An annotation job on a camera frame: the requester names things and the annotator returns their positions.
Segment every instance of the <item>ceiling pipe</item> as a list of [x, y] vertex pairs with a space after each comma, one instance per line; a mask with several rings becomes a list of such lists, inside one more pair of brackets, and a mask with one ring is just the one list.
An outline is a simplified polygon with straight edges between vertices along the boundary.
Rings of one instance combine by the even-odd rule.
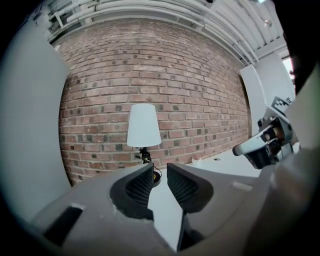
[[[181, 12], [184, 14], [188, 14], [196, 19], [202, 20], [204, 23], [207, 23], [207, 26], [214, 26], [216, 25], [214, 22], [212, 22], [211, 20], [204, 18], [203, 16], [194, 13], [192, 11], [190, 11], [187, 8], [184, 7], [180, 7], [174, 4], [170, 4], [167, 2], [159, 2], [159, 1], [146, 1], [146, 0], [135, 0], [133, 2], [130, 3], [131, 5], [143, 5], [143, 6], [152, 6], [152, 7], [161, 7], [161, 8], [166, 8], [166, 9], [171, 9], [177, 12]], [[101, 13], [106, 13], [103, 10], [110, 10], [111, 8], [120, 8], [121, 6], [125, 6], [128, 8], [128, 1], [126, 0], [121, 0], [121, 1], [113, 1], [113, 2], [107, 2], [107, 3], [103, 3], [103, 4], [99, 4], [95, 7], [96, 12], [94, 12], [94, 15], [98, 15]], [[91, 15], [85, 15], [84, 17], [81, 17], [82, 19], [86, 19], [86, 18], [90, 18]], [[67, 22], [71, 22], [75, 19], [77, 19], [78, 17], [74, 14], [72, 16], [70, 16], [67, 19]], [[238, 42], [235, 44], [236, 46], [239, 47], [239, 49], [241, 50], [241, 52], [243, 52], [243, 54], [248, 58], [248, 60], [250, 60], [250, 62], [252, 64], [255, 64], [255, 62], [253, 61], [253, 59], [247, 54], [247, 52], [244, 50], [243, 47], [241, 47]]]
[[259, 62], [259, 59], [257, 57], [257, 55], [255, 54], [254, 50], [252, 49], [252, 47], [248, 44], [247, 40], [242, 36], [242, 34], [240, 34], [232, 24], [229, 23], [229, 21], [227, 21], [224, 17], [222, 17], [220, 14], [216, 13], [215, 17], [223, 24], [225, 24], [235, 35], [237, 38], [239, 38], [241, 40], [241, 42], [244, 43], [244, 46], [249, 50], [249, 52], [251, 53], [251, 55], [255, 58], [256, 62]]
[[73, 3], [69, 6], [67, 6], [66, 8], [63, 8], [62, 10], [59, 10], [57, 13], [59, 16], [64, 15], [68, 12], [71, 12], [73, 9], [85, 5], [87, 3], [93, 2], [93, 0], [79, 0], [77, 3]]
[[[170, 12], [170, 11], [165, 11], [165, 12], [168, 13], [168, 14], [171, 14], [171, 15], [174, 16], [174, 17], [177, 15], [177, 14], [174, 13], [174, 12]], [[137, 18], [136, 15], [124, 15], [124, 17], [125, 17], [125, 18]], [[173, 20], [170, 20], [170, 19], [167, 19], [167, 18], [159, 18], [159, 17], [154, 17], [154, 16], [150, 17], [150, 16], [144, 16], [144, 15], [139, 15], [138, 17], [139, 17], [139, 18], [154, 19], [154, 20], [159, 20], [159, 21], [165, 21], [165, 22], [169, 22], [169, 23], [173, 23], [173, 24], [178, 24], [179, 26], [182, 26], [182, 27], [186, 27], [186, 28], [188, 28], [188, 29], [190, 29], [190, 30], [193, 30], [193, 31], [195, 31], [195, 32], [203, 35], [203, 36], [206, 37], [206, 38], [209, 38], [210, 40], [212, 40], [213, 42], [215, 42], [217, 45], [221, 46], [221, 48], [223, 48], [226, 52], [228, 52], [231, 56], [233, 56], [235, 60], [237, 60], [239, 63], [241, 63], [241, 65], [245, 66], [242, 60], [244, 60], [244, 61], [246, 62], [246, 64], [249, 64], [248, 61], [247, 61], [245, 58], [243, 58], [243, 56], [236, 50], [236, 48], [234, 48], [232, 45], [230, 45], [230, 44], [229, 44], [227, 41], [225, 41], [223, 38], [221, 38], [222, 41], [225, 42], [233, 51], [235, 51], [235, 52], [241, 57], [242, 60], [241, 60], [238, 56], [236, 56], [229, 48], [227, 48], [225, 45], [223, 45], [220, 41], [218, 41], [217, 39], [213, 38], [212, 36], [210, 36], [210, 35], [207, 34], [207, 33], [204, 33], [204, 32], [202, 32], [202, 31], [197, 31], [197, 30], [195, 30], [195, 29], [192, 28], [192, 27], [189, 27], [189, 26], [187, 26], [187, 25], [178, 23], [178, 22], [176, 22], [176, 21], [173, 21]], [[117, 19], [119, 19], [119, 18], [118, 18], [118, 17], [114, 17], [114, 18], [109, 18], [109, 19], [103, 19], [103, 20], [98, 21], [98, 22], [103, 22], [103, 21], [106, 21], [106, 20], [108, 20], [108, 21], [109, 21], [109, 20], [117, 20]], [[190, 19], [190, 18], [187, 18], [187, 20], [190, 21], [190, 22], [194, 22], [195, 24], [197, 24], [197, 21], [192, 20], [192, 19]], [[78, 22], [79, 22], [78, 20], [74, 20], [74, 21], [72, 21], [72, 22], [64, 25], [63, 28], [61, 28], [61, 29], [57, 30], [55, 33], [53, 33], [53, 34], [48, 38], [48, 41], [49, 41], [49, 42], [53, 41], [55, 38], [57, 38], [57, 36], [58, 36], [62, 31], [64, 31], [65, 29], [71, 27], [72, 25], [74, 25], [74, 24], [76, 24], [76, 23], [78, 23]]]
[[189, 5], [192, 5], [194, 7], [197, 7], [198, 9], [206, 12], [207, 14], [211, 15], [212, 17], [217, 18], [221, 23], [225, 24], [235, 35], [244, 43], [245, 47], [250, 51], [252, 56], [256, 59], [257, 62], [259, 62], [259, 59], [257, 55], [255, 54], [255, 51], [252, 49], [252, 47], [248, 44], [247, 40], [244, 39], [244, 37], [223, 17], [221, 17], [218, 13], [214, 12], [210, 8], [203, 6], [201, 3], [194, 1], [194, 0], [182, 0], [184, 3], [188, 3]]
[[249, 26], [246, 23], [233, 13], [233, 10], [229, 8], [228, 5], [225, 5], [225, 8], [219, 9], [219, 14], [225, 17], [231, 24], [236, 24], [235, 29], [241, 31], [241, 34], [245, 39], [247, 39], [251, 48], [256, 51], [259, 48], [259, 43], [256, 40], [255, 36], [251, 33]]
[[247, 59], [254, 64], [255, 61], [251, 58], [251, 56], [247, 53], [247, 51], [239, 44], [239, 42], [237, 40], [235, 40], [233, 38], [233, 36], [231, 36], [230, 34], [228, 34], [225, 30], [223, 30], [220, 26], [218, 26], [217, 24], [212, 24], [212, 27], [214, 27], [217, 31], [219, 31], [222, 35], [224, 35], [226, 38], [228, 38], [231, 42], [233, 42], [242, 53], [244, 53], [244, 55], [247, 57]]
[[244, 62], [249, 65], [250, 63], [246, 60], [246, 58], [244, 58], [240, 52], [238, 52], [238, 50], [233, 47], [228, 41], [226, 41], [222, 36], [218, 35], [218, 33], [216, 31], [213, 31], [212, 29], [210, 29], [209, 27], [205, 26], [204, 27], [205, 30], [209, 31], [211, 34], [213, 34], [215, 37], [217, 37], [219, 40], [221, 40], [222, 42], [224, 42], [228, 47], [230, 47], [231, 49], [233, 49], [243, 60]]
[[[195, 7], [197, 7], [198, 9], [208, 13], [209, 15], [213, 16], [214, 12], [203, 6], [202, 4], [198, 3], [198, 2], [195, 2], [193, 0], [183, 0], [184, 2], [190, 4], [190, 5], [194, 5]], [[130, 2], [131, 5], [145, 5], [145, 6], [156, 6], [156, 7], [162, 7], [162, 8], [167, 8], [167, 9], [171, 9], [171, 10], [175, 10], [177, 12], [182, 12], [182, 13], [187, 13], [189, 14], [190, 16], [193, 16], [193, 17], [197, 17], [198, 19], [200, 20], [203, 20], [205, 23], [209, 24], [211, 26], [211, 23], [214, 24], [214, 22], [204, 18], [203, 16], [200, 16], [199, 14], [196, 14], [192, 11], [190, 11], [189, 9], [187, 8], [184, 8], [184, 7], [180, 7], [180, 6], [177, 6], [177, 5], [174, 5], [174, 4], [170, 4], [170, 3], [167, 3], [167, 2], [159, 2], [159, 1], [146, 1], [146, 0], [135, 0], [135, 1], [132, 1]], [[97, 5], [94, 9], [96, 10], [96, 13], [98, 13], [99, 11], [101, 10], [104, 10], [104, 9], [109, 9], [109, 8], [115, 8], [115, 7], [120, 7], [120, 6], [128, 6], [128, 1], [126, 0], [120, 0], [120, 1], [113, 1], [113, 2], [107, 2], [107, 3], [102, 3], [102, 4], [99, 4]], [[88, 11], [88, 10], [84, 10], [84, 11], [81, 11], [81, 12], [78, 12], [74, 15], [71, 15], [70, 17], [67, 18], [67, 22], [72, 22], [74, 20], [76, 20], [77, 18], [81, 17], [82, 15], [86, 15], [88, 13], [93, 13], [93, 11]], [[248, 42], [243, 38], [243, 36], [238, 33], [234, 28], [233, 26], [231, 26], [229, 24], [228, 21], [225, 21], [227, 22], [227, 25], [229, 27], [229, 29], [232, 30], [232, 32], [234, 32], [237, 37], [239, 37], [239, 39], [241, 41], [243, 41], [245, 47], [249, 50], [249, 52], [252, 54], [252, 56], [257, 60], [257, 62], [259, 61], [258, 57], [256, 56], [256, 54], [254, 53], [253, 49], [251, 48], [251, 46], [248, 44]], [[252, 58], [248, 58], [250, 60], [250, 62], [252, 64], [255, 64], [254, 61], [252, 61]]]
[[81, 17], [81, 16], [84, 16], [84, 15], [87, 15], [87, 14], [92, 14], [92, 13], [94, 13], [94, 12], [95, 12], [95, 7], [94, 7], [94, 6], [88, 8], [88, 9], [84, 9], [84, 10], [79, 11], [79, 12], [71, 15], [70, 17], [66, 18], [66, 22], [67, 22], [67, 23], [72, 22], [72, 21], [78, 19], [78, 18]]
[[[114, 12], [119, 12], [119, 11], [130, 11], [130, 10], [143, 10], [143, 11], [153, 11], [153, 12], [158, 12], [158, 13], [164, 13], [164, 14], [169, 14], [172, 15], [174, 17], [178, 17], [181, 18], [183, 20], [186, 21], [190, 21], [204, 29], [208, 30], [208, 27], [210, 27], [208, 24], [203, 25], [201, 23], [199, 23], [198, 21], [195, 21], [191, 18], [188, 18], [186, 16], [183, 16], [181, 14], [175, 13], [175, 12], [171, 12], [171, 11], [167, 11], [167, 10], [163, 10], [163, 9], [158, 9], [158, 8], [154, 8], [154, 7], [145, 7], [145, 6], [117, 6], [117, 7], [112, 7], [112, 8], [106, 8], [106, 9], [102, 9], [81, 17], [78, 17], [76, 20], [73, 20], [71, 23], [67, 23], [66, 26], [70, 26], [73, 25], [77, 22], [79, 22], [80, 20], [84, 20], [87, 18], [92, 18], [93, 16], [98, 16], [101, 14], [106, 14], [106, 13], [114, 13]], [[212, 28], [210, 30], [211, 33], [215, 34], [215, 32], [213, 32], [214, 28]], [[242, 58], [247, 64], [249, 64], [247, 62], [247, 60], [243, 57], [242, 54], [239, 53], [239, 51], [232, 45], [230, 45], [226, 40], [224, 40], [222, 37], [217, 36], [218, 38], [220, 38], [225, 44], [227, 44], [234, 52], [236, 52], [240, 58]], [[228, 48], [226, 48], [223, 44], [219, 43], [220, 46], [222, 46], [226, 51], [228, 51], [235, 59], [239, 60], [239, 57], [237, 57], [233, 52], [231, 52]]]
[[268, 35], [267, 31], [265, 30], [264, 25], [261, 24], [261, 19], [257, 13], [257, 11], [255, 10], [255, 8], [253, 8], [252, 5], [250, 5], [249, 2], [244, 1], [244, 0], [235, 0], [239, 6], [241, 6], [245, 12], [247, 13], [247, 15], [249, 17], [251, 17], [251, 19], [253, 20], [253, 22], [255, 23], [256, 28], [259, 30], [264, 43], [268, 44], [270, 43], [270, 36]]
[[246, 10], [239, 5], [239, 3], [235, 1], [226, 1], [225, 5], [228, 7], [229, 12], [232, 10], [235, 14], [237, 14], [241, 20], [244, 21], [244, 24], [247, 24], [248, 29], [252, 35], [252, 38], [254, 38], [257, 42], [258, 47], [261, 48], [264, 46], [264, 39], [258, 30], [255, 21], [250, 17], [250, 15], [246, 12]]

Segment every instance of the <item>white wall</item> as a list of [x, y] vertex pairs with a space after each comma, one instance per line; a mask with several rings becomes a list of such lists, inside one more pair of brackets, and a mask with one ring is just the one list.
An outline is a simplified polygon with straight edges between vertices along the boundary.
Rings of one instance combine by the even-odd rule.
[[267, 109], [265, 91], [254, 66], [244, 67], [240, 70], [240, 74], [250, 105], [251, 133], [255, 135], [259, 131], [258, 120], [264, 116]]
[[0, 63], [0, 185], [11, 209], [29, 222], [70, 188], [58, 118], [69, 68], [32, 21]]
[[273, 52], [262, 57], [255, 65], [255, 69], [264, 90], [266, 103], [269, 106], [271, 106], [275, 96], [283, 100], [290, 98], [291, 101], [296, 98], [294, 85], [277, 53]]

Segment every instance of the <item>robotic arm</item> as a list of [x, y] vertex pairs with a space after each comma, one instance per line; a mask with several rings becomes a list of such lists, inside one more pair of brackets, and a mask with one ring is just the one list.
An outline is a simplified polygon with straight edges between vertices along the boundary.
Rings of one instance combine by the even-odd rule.
[[276, 164], [293, 153], [294, 132], [284, 110], [289, 104], [275, 97], [271, 106], [257, 124], [259, 132], [247, 141], [236, 145], [232, 152], [235, 156], [244, 155], [256, 168]]

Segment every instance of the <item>black cable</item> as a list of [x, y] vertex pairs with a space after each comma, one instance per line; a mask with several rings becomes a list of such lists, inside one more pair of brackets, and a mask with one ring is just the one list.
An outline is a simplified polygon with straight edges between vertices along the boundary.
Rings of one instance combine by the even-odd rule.
[[156, 168], [161, 173], [160, 177], [162, 177], [162, 171], [160, 171], [157, 167], [155, 167], [155, 165], [153, 165], [153, 167]]

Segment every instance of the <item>sticker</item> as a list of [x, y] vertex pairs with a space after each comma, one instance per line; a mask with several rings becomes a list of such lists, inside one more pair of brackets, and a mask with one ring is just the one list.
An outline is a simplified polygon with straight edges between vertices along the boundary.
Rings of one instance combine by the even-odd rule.
[[282, 115], [285, 115], [285, 111], [287, 107], [289, 107], [289, 104], [285, 102], [283, 99], [275, 96], [271, 105], [272, 108], [279, 111]]

